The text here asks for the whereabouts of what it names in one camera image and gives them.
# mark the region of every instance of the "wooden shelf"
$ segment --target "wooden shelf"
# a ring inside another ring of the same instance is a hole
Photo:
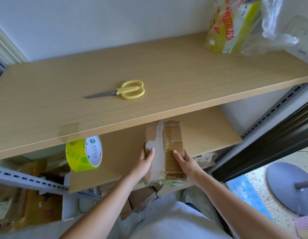
[[[206,34],[9,67],[0,78],[0,159],[308,82],[286,52],[215,54]],[[145,94],[83,99],[142,80]]]
[[[242,139],[233,130],[219,107],[211,107],[168,120],[181,121],[184,148],[191,156],[211,152]],[[100,135],[103,158],[99,168],[85,172],[70,172],[69,192],[120,179],[138,161],[144,147],[146,124]]]

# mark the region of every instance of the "gray round base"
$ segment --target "gray round base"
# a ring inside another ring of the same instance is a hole
[[[308,215],[308,188],[296,189],[294,183],[306,180],[308,174],[290,163],[273,163],[266,172],[266,182],[272,195],[284,207],[301,216]]]

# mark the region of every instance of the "tape label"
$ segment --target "tape label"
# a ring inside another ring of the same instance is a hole
[[[102,146],[99,140],[99,136],[87,138],[85,140],[85,148],[86,148],[86,154],[87,154],[87,157],[90,163],[93,166],[98,166],[101,162],[101,157],[102,157]]]

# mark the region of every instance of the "yellow package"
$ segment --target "yellow package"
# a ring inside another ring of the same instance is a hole
[[[217,53],[240,52],[261,19],[261,0],[216,0],[205,47]]]

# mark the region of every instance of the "tape roll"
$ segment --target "tape roll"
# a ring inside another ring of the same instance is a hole
[[[89,137],[65,145],[70,168],[75,172],[96,169],[102,160],[102,144],[99,136]]]

